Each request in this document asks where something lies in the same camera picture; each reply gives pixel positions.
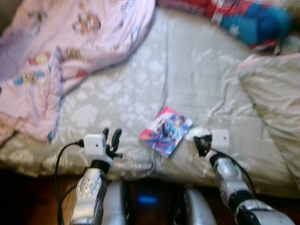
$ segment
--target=black cable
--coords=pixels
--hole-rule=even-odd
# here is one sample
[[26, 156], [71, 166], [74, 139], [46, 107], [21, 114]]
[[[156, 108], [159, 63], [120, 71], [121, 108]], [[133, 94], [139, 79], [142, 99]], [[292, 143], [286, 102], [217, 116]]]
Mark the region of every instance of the black cable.
[[249, 176], [249, 174], [247, 173], [247, 171], [237, 161], [235, 161], [235, 159], [233, 159], [231, 156], [229, 156], [229, 155], [227, 155], [227, 154], [225, 154], [225, 153], [223, 153], [221, 151], [215, 150], [213, 148], [211, 148], [211, 150], [213, 150], [213, 151], [215, 151], [215, 152], [217, 152], [217, 153], [219, 153], [221, 155], [225, 155], [226, 157], [230, 158], [231, 161], [240, 168], [240, 170], [243, 172], [243, 174], [247, 177], [249, 185], [251, 186], [251, 189], [252, 189], [252, 194], [255, 197], [256, 196], [255, 187], [254, 187], [254, 184], [253, 184], [253, 182], [251, 180], [251, 177]]
[[77, 183], [76, 183], [75, 185], [73, 185], [73, 186], [72, 186], [72, 187], [71, 187], [71, 188], [63, 195], [63, 197], [61, 198], [61, 201], [60, 201], [59, 204], [58, 204], [58, 210], [59, 210], [58, 215], [61, 215], [62, 221], [60, 221], [60, 223], [61, 223], [62, 225], [64, 224], [63, 216], [62, 216], [62, 215], [63, 215], [63, 213], [62, 213], [62, 204], [63, 204], [65, 198], [67, 197], [67, 195], [70, 194], [71, 191], [73, 191], [76, 187], [77, 187]]
[[73, 143], [67, 144], [65, 147], [62, 148], [62, 150], [60, 151], [60, 153], [57, 157], [55, 170], [54, 170], [54, 183], [55, 183], [55, 191], [56, 191], [56, 197], [57, 197], [57, 203], [58, 203], [58, 207], [57, 207], [57, 224], [58, 225], [64, 225], [63, 216], [62, 216], [61, 207], [60, 207], [60, 202], [61, 202], [60, 189], [58, 186], [58, 179], [57, 179], [58, 167], [59, 167], [60, 158], [61, 158], [62, 153], [65, 151], [65, 149], [67, 147], [69, 147], [71, 145], [78, 145], [80, 147], [84, 147], [84, 143], [83, 143], [82, 139], [79, 140], [78, 142], [73, 142]]

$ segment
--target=dark floor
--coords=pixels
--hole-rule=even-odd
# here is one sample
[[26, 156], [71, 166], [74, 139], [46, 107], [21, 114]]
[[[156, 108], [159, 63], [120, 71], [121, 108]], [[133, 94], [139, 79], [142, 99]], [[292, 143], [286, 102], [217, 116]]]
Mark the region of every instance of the dark floor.
[[[52, 177], [29, 178], [12, 172], [0, 171], [0, 224], [1, 225], [56, 225], [56, 196]], [[69, 189], [78, 177], [62, 177], [60, 187]], [[167, 207], [177, 199], [182, 190], [160, 181], [143, 180], [129, 184], [136, 225], [167, 225]], [[217, 189], [200, 188], [206, 197], [218, 225], [233, 225], [230, 211], [222, 204]], [[156, 204], [143, 204], [139, 196], [152, 196]], [[300, 225], [300, 201], [260, 196], [261, 200], [286, 213], [296, 225]], [[75, 203], [74, 192], [63, 206], [65, 224], [68, 224]]]

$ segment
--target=gray bedsheet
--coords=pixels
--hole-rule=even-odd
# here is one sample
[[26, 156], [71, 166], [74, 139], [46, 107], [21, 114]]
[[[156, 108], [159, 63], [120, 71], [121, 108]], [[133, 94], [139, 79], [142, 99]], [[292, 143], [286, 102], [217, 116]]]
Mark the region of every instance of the gray bedsheet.
[[[169, 159], [139, 141], [146, 124], [165, 105], [190, 117], [194, 127], [230, 131], [229, 154], [249, 171], [258, 192], [299, 197], [279, 151], [240, 87], [236, 67], [251, 52], [207, 20], [157, 10], [144, 43], [126, 62], [90, 76], [61, 101], [54, 140], [46, 145], [16, 134], [0, 150], [0, 163], [31, 176], [53, 174], [67, 143], [88, 133], [120, 127], [120, 152], [111, 178], [158, 176], [177, 182], [214, 185], [212, 171], [187, 140]], [[81, 173], [83, 149], [70, 147], [62, 173]]]

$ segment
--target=pink quilt with cartoon print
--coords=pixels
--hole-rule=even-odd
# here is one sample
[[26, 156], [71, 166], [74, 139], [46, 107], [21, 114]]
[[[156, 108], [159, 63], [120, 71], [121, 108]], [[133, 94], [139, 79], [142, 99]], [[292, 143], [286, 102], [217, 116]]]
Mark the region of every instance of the pink quilt with cartoon print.
[[0, 38], [0, 145], [14, 131], [47, 142], [60, 98], [145, 37], [155, 0], [24, 0]]

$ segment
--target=colorful card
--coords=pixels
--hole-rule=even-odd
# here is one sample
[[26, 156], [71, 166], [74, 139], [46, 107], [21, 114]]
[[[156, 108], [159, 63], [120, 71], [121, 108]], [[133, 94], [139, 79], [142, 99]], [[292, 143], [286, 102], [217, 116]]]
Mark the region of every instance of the colorful card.
[[191, 126], [191, 119], [166, 106], [141, 133], [140, 139], [160, 155], [169, 157]]

